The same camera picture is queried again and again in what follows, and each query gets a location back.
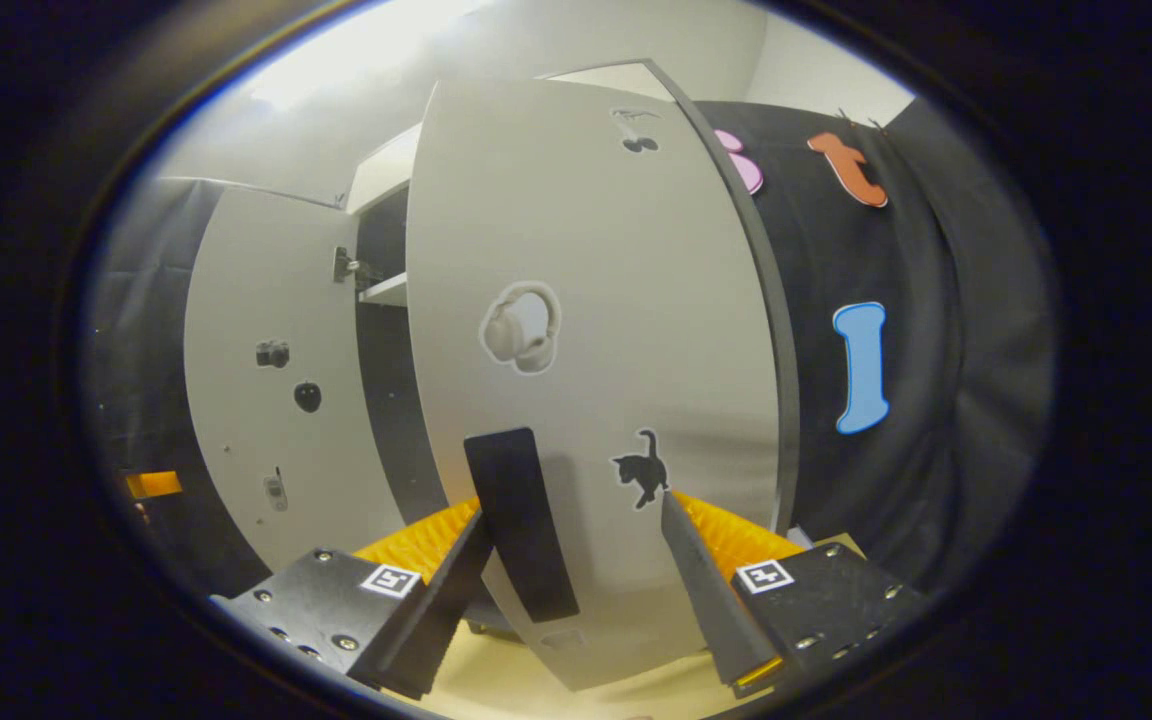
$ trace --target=black cat silhouette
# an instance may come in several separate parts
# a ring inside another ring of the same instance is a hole
[[[664,460],[657,456],[655,433],[643,429],[639,434],[647,438],[646,455],[623,455],[612,460],[621,470],[621,483],[630,484],[636,480],[643,488],[643,497],[639,497],[635,510],[643,510],[646,503],[654,501],[657,488],[669,488]]]

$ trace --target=black cloth backdrop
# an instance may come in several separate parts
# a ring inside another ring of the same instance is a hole
[[[244,541],[202,458],[184,384],[189,276],[228,184],[157,179],[109,225],[83,313],[88,416],[115,497],[128,473],[174,470],[183,492],[142,501],[147,533],[196,593],[233,596],[270,569]]]
[[[804,109],[696,105],[744,142],[741,154],[765,177],[755,206],[790,305],[799,371],[794,523],[814,538],[849,532],[870,560],[942,588],[1006,518],[1041,445],[1053,331],[1036,225],[924,101],[886,135]],[[887,206],[852,199],[808,145],[819,132],[863,152]],[[847,359],[833,313],[869,301],[887,313],[890,410],[847,435],[836,430]]]

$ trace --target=white wall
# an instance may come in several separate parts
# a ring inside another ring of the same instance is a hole
[[[888,123],[914,99],[872,65],[774,14],[745,100]]]
[[[692,99],[740,100],[765,22],[737,0],[391,1],[212,101],[160,174],[334,200],[365,156],[420,122],[444,77],[526,78],[646,56]]]

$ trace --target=headphones sticker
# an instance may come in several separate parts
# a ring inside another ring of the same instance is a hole
[[[544,323],[538,323],[540,314]],[[516,282],[503,288],[488,306],[479,325],[479,341],[495,363],[513,365],[524,376],[538,376],[554,364],[561,323],[562,311],[552,287],[538,281]],[[538,336],[535,328],[541,324],[544,334]]]

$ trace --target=white cabinet door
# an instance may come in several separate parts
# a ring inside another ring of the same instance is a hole
[[[626,146],[626,129],[652,143]],[[660,537],[613,457],[653,429],[672,487],[767,526],[776,374],[755,260],[714,161],[676,104],[547,81],[435,88],[407,218],[420,406],[447,495],[475,488],[468,435],[535,431],[579,615],[531,623],[493,556],[484,578],[522,638],[579,689],[704,646]],[[548,285],[558,355],[497,363],[485,314]],[[526,518],[517,518],[526,523]]]
[[[225,191],[202,238],[184,318],[189,412],[215,491],[275,573],[314,546],[356,551],[403,526],[362,393],[353,278],[332,279],[358,218],[250,190]],[[285,367],[256,347],[288,344]],[[306,414],[302,382],[321,401]],[[282,475],[285,510],[265,478]]]

